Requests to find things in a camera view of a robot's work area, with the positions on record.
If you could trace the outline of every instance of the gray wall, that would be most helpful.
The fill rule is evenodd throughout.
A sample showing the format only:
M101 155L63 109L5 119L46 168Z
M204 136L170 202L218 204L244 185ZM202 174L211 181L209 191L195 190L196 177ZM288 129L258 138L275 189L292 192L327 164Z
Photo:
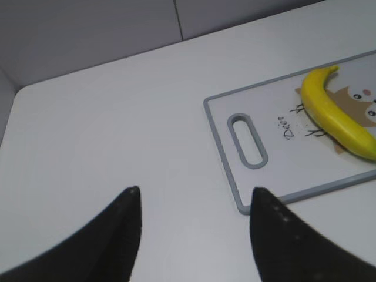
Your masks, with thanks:
M185 40L320 1L176 0L176 4Z
M14 85L0 69L0 145L15 95L16 85Z
M181 41L172 0L0 0L0 38L22 86Z
M319 0L0 0L0 65L25 86Z

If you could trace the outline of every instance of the yellow banana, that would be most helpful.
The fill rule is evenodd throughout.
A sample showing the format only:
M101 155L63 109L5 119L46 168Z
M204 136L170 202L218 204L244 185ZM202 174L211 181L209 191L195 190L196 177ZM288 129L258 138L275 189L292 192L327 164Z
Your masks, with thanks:
M324 84L338 66L312 70L300 90L304 107L311 118L327 133L354 154L376 160L376 139L350 118L327 95Z

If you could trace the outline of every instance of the table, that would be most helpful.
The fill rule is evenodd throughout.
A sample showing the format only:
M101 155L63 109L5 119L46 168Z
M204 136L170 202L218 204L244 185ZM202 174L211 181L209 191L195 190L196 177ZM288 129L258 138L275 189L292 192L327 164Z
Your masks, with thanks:
M372 0L326 0L23 88L0 147L0 272L136 184L133 282L260 281L203 100L376 49L375 16ZM376 264L374 184L290 207Z

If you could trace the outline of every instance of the white cutting board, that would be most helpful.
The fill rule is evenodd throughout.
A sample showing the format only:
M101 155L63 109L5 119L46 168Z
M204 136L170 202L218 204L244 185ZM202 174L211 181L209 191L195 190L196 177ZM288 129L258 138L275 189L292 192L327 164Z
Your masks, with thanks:
M327 89L343 95L350 108L360 111L367 121L367 130L376 132L376 54L362 56L338 64L338 75L328 81ZM375 163L348 152L337 153L333 140L321 133L310 133L317 126L301 104L300 88L306 73L271 83L224 93L206 99L205 107L211 128L217 131L219 151L227 159L226 167L233 176L243 204L249 205L255 186L266 187L276 196L299 192L376 169ZM259 169L250 169L241 162L228 127L228 119L236 113L249 115L267 151L268 162Z

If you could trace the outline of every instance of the cartoon owl print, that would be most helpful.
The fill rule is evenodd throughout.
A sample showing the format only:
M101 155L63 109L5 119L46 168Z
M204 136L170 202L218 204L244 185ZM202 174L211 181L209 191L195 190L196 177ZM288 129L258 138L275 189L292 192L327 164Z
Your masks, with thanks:
M361 92L350 93L349 86L336 92L326 90L328 96L354 121L366 128L371 134L376 135L376 97L369 89ZM337 153L345 151L340 144L334 142Z

